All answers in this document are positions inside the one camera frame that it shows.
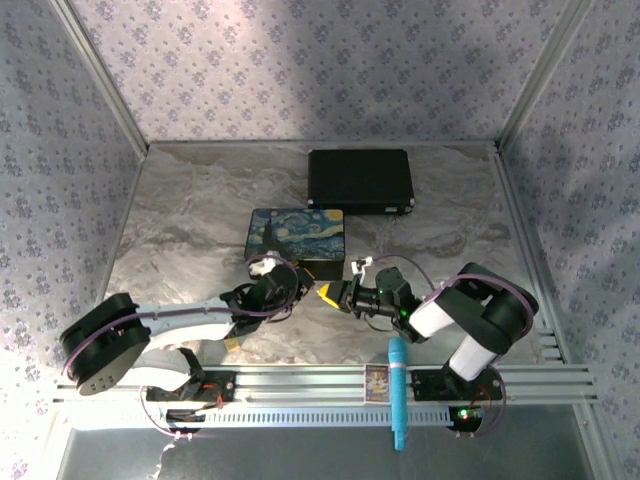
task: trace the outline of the black box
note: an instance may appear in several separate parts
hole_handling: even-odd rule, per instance
[[[309,153],[310,208],[345,214],[399,214],[415,199],[404,150],[313,150]]]
[[[342,280],[344,217],[341,210],[257,208],[244,250],[246,260],[277,251],[309,270],[316,280]]]

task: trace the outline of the floral wallpaper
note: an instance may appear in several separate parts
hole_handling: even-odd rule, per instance
[[[640,4],[602,0],[509,154],[578,359],[640,478]]]
[[[137,155],[46,0],[0,3],[0,478],[47,432],[57,339],[96,299]]]
[[[564,0],[74,0],[147,141],[492,139]]]

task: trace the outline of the metal table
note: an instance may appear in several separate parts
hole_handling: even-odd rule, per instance
[[[205,300],[220,291],[219,288],[214,291],[212,285],[224,290],[238,284],[244,273],[234,265],[241,263],[248,223],[246,213],[257,206],[299,204],[304,196],[301,186],[305,178],[304,152],[313,147],[253,143],[152,146],[130,202],[132,208],[123,240],[112,258],[113,275],[105,279],[103,292],[125,290],[135,300],[144,302],[187,303]],[[544,265],[534,255],[536,250],[522,221],[508,173],[498,156],[487,142],[444,147],[414,145],[407,149],[410,158],[432,155],[445,161],[442,155],[448,154],[450,163],[444,166],[420,163],[415,170],[412,163],[414,182],[416,172],[420,179],[416,211],[408,220],[355,219],[347,225],[348,252],[353,256],[369,248],[369,253],[386,253],[393,247],[423,264],[428,262],[437,281],[454,274],[456,268],[466,263],[468,254],[473,257],[468,260],[497,270],[534,294],[541,309],[531,339],[499,366],[506,383],[508,410],[498,430],[483,438],[456,439],[444,426],[450,422],[447,405],[418,404],[409,391],[408,448],[401,454],[394,452],[388,409],[362,405],[362,363],[384,359],[388,336],[379,337],[366,325],[326,308],[319,315],[321,303],[312,303],[306,309],[296,310],[298,319],[292,318],[288,329],[255,332],[241,352],[229,353],[212,345],[195,346],[206,368],[233,369],[238,376],[234,402],[222,410],[209,412],[203,430],[207,436],[191,442],[173,443],[171,438],[150,429],[135,388],[117,387],[96,397],[79,398],[72,386],[59,385],[54,396],[60,409],[43,464],[49,466],[46,467],[49,472],[59,471],[59,478],[94,479],[143,478],[153,473],[166,479],[404,479],[480,475],[622,478],[608,436],[602,433],[601,408],[591,375],[586,366],[570,363],[546,286]],[[218,156],[212,159],[211,153],[215,151]],[[247,152],[251,152],[253,163],[243,163]],[[273,167],[276,157],[284,158],[280,159],[286,164],[284,170]],[[264,170],[261,176],[256,173],[260,169]],[[226,182],[216,178],[231,171],[236,172],[231,183],[229,178]],[[457,212],[449,209],[456,201],[451,186],[447,187],[442,178],[430,179],[429,172],[458,179],[473,172],[466,177],[471,185],[460,186],[460,198],[468,200],[467,203],[460,200],[464,208]],[[193,188],[185,189],[179,180],[171,181],[171,174],[174,180],[180,176],[191,178]],[[488,187],[491,195],[477,205],[474,201],[478,198],[472,191],[474,182],[477,188],[475,175],[492,180]],[[257,204],[247,194],[251,179],[263,182],[262,188],[270,192],[264,196],[264,203]],[[438,180],[442,184],[439,190]],[[225,188],[218,206],[210,205],[210,199],[209,205],[205,205],[207,197],[199,195],[209,184],[212,188],[220,185]],[[162,192],[164,200],[154,203],[154,195],[160,196],[162,190],[167,190]],[[167,210],[172,201],[176,204]],[[240,202],[240,210],[230,216],[224,210],[228,210],[229,202]],[[429,209],[421,212],[421,204]],[[465,209],[470,205],[469,216]],[[474,205],[475,215],[481,218],[473,216]],[[450,219],[449,226],[454,228],[440,232],[444,237],[439,236],[441,225],[429,220],[429,212]],[[176,227],[175,218],[180,215],[188,218],[187,227]],[[207,216],[219,222],[213,242],[209,234],[202,234],[212,231],[203,225]],[[420,238],[416,240],[415,232],[421,222],[429,225],[419,230]],[[412,229],[414,235],[398,233],[402,225]],[[466,228],[461,241],[466,242],[468,252],[456,243],[456,228]],[[382,233],[383,241],[374,242],[372,231]],[[450,249],[448,252],[455,251],[455,255],[444,255],[445,246]],[[209,256],[201,255],[202,252],[208,252]],[[176,257],[199,261],[201,267],[181,271],[176,268]],[[208,283],[203,281],[213,271],[218,272],[215,278],[209,278]],[[407,277],[412,283],[419,282],[414,272]],[[344,329],[345,322],[351,322],[348,323],[351,333],[341,339],[336,333]],[[459,343],[460,335],[453,331],[431,349],[412,349],[411,362],[427,365],[422,368],[439,368]],[[305,338],[312,340],[305,343]],[[329,349],[323,347],[327,342],[332,345]],[[345,354],[349,348],[352,354]],[[311,351],[312,355],[306,356],[305,351]],[[160,420],[167,407],[154,406],[152,416]]]

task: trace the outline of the blue cylindrical object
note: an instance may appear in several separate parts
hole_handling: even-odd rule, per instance
[[[396,450],[404,450],[407,434],[407,362],[409,349],[401,338],[389,342],[389,369],[391,370],[391,431],[395,434]]]

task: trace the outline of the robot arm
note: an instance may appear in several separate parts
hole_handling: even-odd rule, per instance
[[[304,269],[266,255],[244,284],[207,302],[190,305],[136,305],[129,294],[109,297],[65,330],[63,373],[81,395],[114,385],[157,386],[194,391],[202,369],[190,350],[160,350],[192,340],[223,340],[255,331],[262,321],[279,321],[314,284]]]
[[[459,392],[470,389],[487,366],[529,332],[538,311],[529,292],[474,263],[424,301],[413,295],[395,267],[377,274],[375,288],[363,287],[362,270],[370,264],[354,262],[353,280],[333,282],[320,289],[320,296],[358,318],[390,317],[393,328],[410,343],[425,342],[453,323],[460,325],[467,335],[442,372],[448,387]]]

